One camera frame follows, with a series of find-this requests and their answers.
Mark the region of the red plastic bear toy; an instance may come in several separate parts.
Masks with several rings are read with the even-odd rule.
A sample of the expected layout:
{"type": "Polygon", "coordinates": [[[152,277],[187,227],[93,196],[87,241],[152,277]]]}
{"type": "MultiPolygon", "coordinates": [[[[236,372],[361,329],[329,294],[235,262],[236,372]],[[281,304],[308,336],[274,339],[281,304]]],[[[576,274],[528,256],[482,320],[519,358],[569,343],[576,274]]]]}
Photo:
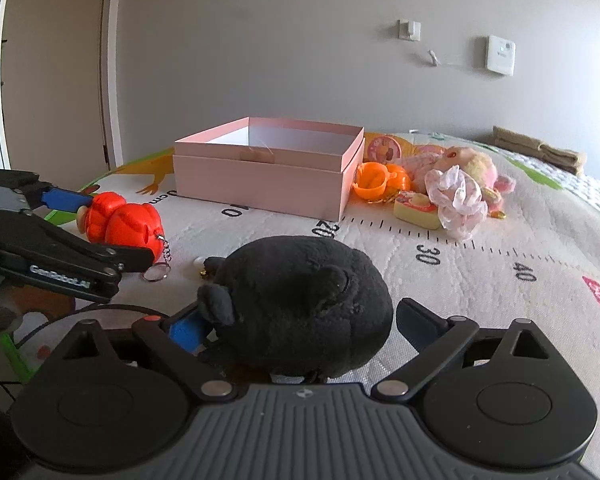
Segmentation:
{"type": "Polygon", "coordinates": [[[78,209],[76,226],[93,244],[149,249],[152,265],[144,271],[144,281],[155,283],[169,275],[168,241],[151,204],[128,203],[115,192],[103,192],[78,209]]]}

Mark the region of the black plush toy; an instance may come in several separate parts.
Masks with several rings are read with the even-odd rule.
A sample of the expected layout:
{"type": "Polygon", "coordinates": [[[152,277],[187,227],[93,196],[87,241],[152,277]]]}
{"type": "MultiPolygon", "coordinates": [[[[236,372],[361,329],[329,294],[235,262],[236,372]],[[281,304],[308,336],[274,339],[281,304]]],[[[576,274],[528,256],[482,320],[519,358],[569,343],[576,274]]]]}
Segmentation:
{"type": "Polygon", "coordinates": [[[338,240],[281,235],[204,260],[197,308],[215,341],[201,359],[242,380],[324,384],[364,366],[393,323],[373,261],[338,240]]]}

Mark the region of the pink white lace cloth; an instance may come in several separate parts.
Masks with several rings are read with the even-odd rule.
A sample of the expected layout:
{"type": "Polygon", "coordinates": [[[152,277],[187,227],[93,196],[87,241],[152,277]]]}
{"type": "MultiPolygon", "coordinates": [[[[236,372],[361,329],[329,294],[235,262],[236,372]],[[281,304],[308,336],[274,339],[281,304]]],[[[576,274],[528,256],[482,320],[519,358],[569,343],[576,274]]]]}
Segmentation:
{"type": "Polygon", "coordinates": [[[430,202],[438,207],[442,228],[454,240],[470,240],[486,220],[488,205],[481,188],[459,166],[446,171],[431,169],[425,176],[425,188],[430,202]]]}

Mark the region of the colourful quilted play mat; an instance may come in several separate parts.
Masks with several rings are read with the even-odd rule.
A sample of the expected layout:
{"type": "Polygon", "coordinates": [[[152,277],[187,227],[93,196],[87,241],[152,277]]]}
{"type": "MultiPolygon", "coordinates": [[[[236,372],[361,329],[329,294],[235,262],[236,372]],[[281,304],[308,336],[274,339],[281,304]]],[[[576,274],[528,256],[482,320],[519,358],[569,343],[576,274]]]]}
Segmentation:
{"type": "Polygon", "coordinates": [[[108,326],[123,326],[140,308],[178,312],[195,299],[201,259],[228,255],[260,237],[340,240],[370,256],[394,299],[411,297],[442,316],[460,314],[484,326],[514,318],[538,324],[597,404],[584,463],[600,477],[600,180],[500,148],[490,148],[489,156],[516,188],[506,197],[505,218],[482,222],[463,241],[356,197],[337,222],[191,200],[176,192],[170,152],[130,162],[99,178],[96,188],[159,211],[171,271],[157,283],[127,276],[99,316],[108,326]]]}

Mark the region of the orange plastic pumpkin toy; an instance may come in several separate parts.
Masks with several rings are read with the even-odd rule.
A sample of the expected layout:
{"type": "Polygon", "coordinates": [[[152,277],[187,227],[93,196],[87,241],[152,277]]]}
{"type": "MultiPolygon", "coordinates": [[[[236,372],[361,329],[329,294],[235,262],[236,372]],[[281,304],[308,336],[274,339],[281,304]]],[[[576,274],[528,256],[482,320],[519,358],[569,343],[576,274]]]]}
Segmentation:
{"type": "Polygon", "coordinates": [[[403,167],[381,162],[359,164],[352,183],[355,195],[370,204],[390,202],[400,192],[411,189],[411,178],[403,167]]]}

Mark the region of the pink round donut toy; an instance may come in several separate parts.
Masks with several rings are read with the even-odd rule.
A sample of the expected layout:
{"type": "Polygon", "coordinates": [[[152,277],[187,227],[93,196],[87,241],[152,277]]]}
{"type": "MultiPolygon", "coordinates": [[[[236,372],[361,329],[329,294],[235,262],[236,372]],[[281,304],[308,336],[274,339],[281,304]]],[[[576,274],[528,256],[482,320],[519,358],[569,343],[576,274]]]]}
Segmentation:
{"type": "Polygon", "coordinates": [[[397,138],[382,133],[366,133],[365,160],[386,164],[401,157],[402,145],[397,138]]]}

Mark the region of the pink cardboard storage box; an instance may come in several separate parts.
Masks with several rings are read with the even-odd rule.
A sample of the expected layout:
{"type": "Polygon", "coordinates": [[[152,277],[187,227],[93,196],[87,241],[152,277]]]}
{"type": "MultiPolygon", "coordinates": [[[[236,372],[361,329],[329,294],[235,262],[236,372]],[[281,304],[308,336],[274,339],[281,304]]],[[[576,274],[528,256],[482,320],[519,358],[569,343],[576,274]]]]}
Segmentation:
{"type": "Polygon", "coordinates": [[[363,160],[365,130],[245,117],[177,140],[178,195],[339,221],[363,160]]]}

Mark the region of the folded beige towel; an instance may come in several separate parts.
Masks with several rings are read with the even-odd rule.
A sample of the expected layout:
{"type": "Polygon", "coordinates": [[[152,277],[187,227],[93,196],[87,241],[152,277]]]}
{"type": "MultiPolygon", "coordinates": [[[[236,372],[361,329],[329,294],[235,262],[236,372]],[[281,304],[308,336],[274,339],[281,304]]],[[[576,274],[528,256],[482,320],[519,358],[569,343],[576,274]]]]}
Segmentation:
{"type": "Polygon", "coordinates": [[[492,129],[492,143],[498,148],[542,160],[579,177],[584,175],[584,165],[588,160],[585,153],[554,148],[540,139],[498,126],[492,129]]]}

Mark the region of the white wall thermostat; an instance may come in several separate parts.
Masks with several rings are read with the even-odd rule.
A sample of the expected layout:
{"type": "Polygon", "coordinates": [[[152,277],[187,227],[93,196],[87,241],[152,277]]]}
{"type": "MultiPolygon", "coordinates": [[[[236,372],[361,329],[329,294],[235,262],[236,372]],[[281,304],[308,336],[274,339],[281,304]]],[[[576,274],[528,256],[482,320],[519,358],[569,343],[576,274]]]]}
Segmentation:
{"type": "Polygon", "coordinates": [[[513,76],[515,73],[516,44],[490,35],[486,38],[486,69],[502,76],[513,76]]]}

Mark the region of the white wall socket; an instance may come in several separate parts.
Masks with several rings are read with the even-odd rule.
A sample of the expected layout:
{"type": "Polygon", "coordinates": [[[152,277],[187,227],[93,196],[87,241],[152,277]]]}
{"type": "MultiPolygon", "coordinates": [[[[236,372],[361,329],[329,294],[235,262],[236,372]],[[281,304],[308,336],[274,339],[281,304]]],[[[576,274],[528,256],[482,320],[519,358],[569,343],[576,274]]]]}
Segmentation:
{"type": "Polygon", "coordinates": [[[422,23],[418,21],[398,21],[398,38],[419,42],[422,39],[422,23]]]}

